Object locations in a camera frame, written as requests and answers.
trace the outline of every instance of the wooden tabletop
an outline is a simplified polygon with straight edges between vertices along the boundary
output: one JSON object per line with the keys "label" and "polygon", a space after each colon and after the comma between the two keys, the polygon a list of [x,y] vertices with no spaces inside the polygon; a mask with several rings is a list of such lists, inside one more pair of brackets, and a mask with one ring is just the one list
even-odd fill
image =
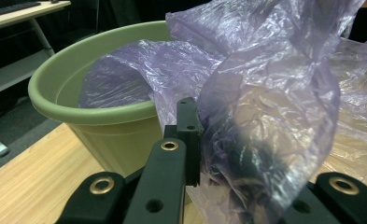
{"label": "wooden tabletop", "polygon": [[52,4],[51,2],[40,2],[40,4],[41,5],[37,7],[29,7],[23,10],[0,15],[0,28],[60,10],[63,7],[69,6],[70,2],[61,1],[56,4]]}
{"label": "wooden tabletop", "polygon": [[[0,168],[0,223],[54,223],[88,176],[104,169],[62,124]],[[185,223],[204,223],[193,204]]]}

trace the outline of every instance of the wooden table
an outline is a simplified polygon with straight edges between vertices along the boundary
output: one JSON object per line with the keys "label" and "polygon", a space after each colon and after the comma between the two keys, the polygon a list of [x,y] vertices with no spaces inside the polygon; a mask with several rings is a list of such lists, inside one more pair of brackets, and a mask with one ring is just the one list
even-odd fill
{"label": "wooden table", "polygon": [[[0,168],[0,223],[54,223],[79,184],[103,170],[62,124]],[[204,223],[193,204],[185,223]]]}

